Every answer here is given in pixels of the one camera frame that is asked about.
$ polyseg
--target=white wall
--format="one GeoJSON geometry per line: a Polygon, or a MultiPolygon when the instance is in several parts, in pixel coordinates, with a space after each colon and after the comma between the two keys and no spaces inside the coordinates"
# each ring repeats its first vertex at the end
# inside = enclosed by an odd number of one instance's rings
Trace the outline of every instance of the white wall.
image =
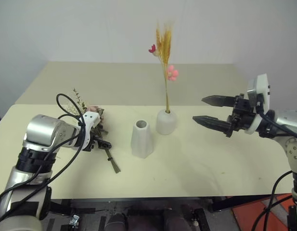
{"type": "Polygon", "coordinates": [[[1,0],[0,115],[47,60],[156,62],[157,20],[174,23],[171,62],[268,73],[272,107],[297,109],[297,0],[1,0]]]}

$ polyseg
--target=pink flower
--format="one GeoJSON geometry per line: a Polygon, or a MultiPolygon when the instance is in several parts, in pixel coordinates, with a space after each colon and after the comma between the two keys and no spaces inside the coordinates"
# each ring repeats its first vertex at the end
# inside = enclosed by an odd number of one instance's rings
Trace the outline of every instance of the pink flower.
{"type": "Polygon", "coordinates": [[[86,111],[87,112],[98,112],[99,107],[98,106],[89,106],[86,111]]]}
{"type": "Polygon", "coordinates": [[[174,66],[168,67],[168,80],[175,81],[178,76],[178,70],[174,70],[174,66]]]}
{"type": "Polygon", "coordinates": [[[156,46],[153,44],[152,48],[148,50],[150,53],[154,53],[156,51],[156,46]]]}
{"type": "Polygon", "coordinates": [[[154,56],[159,56],[159,51],[157,51],[156,46],[153,44],[152,48],[148,50],[150,53],[152,53],[154,56]]]}

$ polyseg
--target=flower stem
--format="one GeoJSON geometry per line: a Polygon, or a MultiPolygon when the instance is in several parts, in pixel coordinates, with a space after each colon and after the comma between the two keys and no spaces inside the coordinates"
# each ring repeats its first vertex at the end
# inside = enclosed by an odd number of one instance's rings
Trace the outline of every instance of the flower stem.
{"type": "Polygon", "coordinates": [[[163,76],[164,76],[164,82],[166,86],[166,113],[170,113],[169,110],[169,103],[168,103],[168,74],[167,74],[167,64],[162,62],[161,58],[159,57],[159,60],[161,62],[161,66],[163,69],[163,76]]]}

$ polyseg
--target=tabletop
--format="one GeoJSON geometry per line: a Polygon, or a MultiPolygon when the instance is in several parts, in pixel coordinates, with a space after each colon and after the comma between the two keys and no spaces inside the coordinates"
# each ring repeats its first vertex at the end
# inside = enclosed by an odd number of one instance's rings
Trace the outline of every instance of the tabletop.
{"type": "MultiPolygon", "coordinates": [[[[258,134],[234,132],[231,138],[195,123],[192,116],[225,120],[231,108],[172,106],[178,116],[176,130],[160,135],[155,130],[162,106],[104,105],[105,140],[121,172],[115,174],[103,150],[81,152],[54,182],[52,198],[194,197],[270,194],[276,179],[288,171],[287,158],[278,143],[258,134]],[[145,119],[151,125],[154,152],[146,159],[131,154],[133,124],[145,119]]],[[[0,193],[16,164],[26,127],[37,114],[57,117],[57,105],[16,104],[0,122],[0,193]]],[[[57,173],[74,150],[61,148],[52,168],[57,173]]],[[[292,179],[280,182],[276,193],[289,193],[292,179]]]]}

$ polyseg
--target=wheat stalk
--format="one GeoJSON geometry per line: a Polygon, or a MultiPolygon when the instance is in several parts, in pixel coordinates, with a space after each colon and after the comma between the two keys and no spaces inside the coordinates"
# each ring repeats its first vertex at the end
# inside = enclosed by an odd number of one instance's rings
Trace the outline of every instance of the wheat stalk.
{"type": "Polygon", "coordinates": [[[166,87],[166,113],[170,113],[168,103],[168,82],[167,82],[167,66],[171,53],[172,27],[165,24],[163,34],[160,33],[159,24],[156,28],[156,45],[159,52],[159,60],[162,65],[165,87],[166,87]]]}

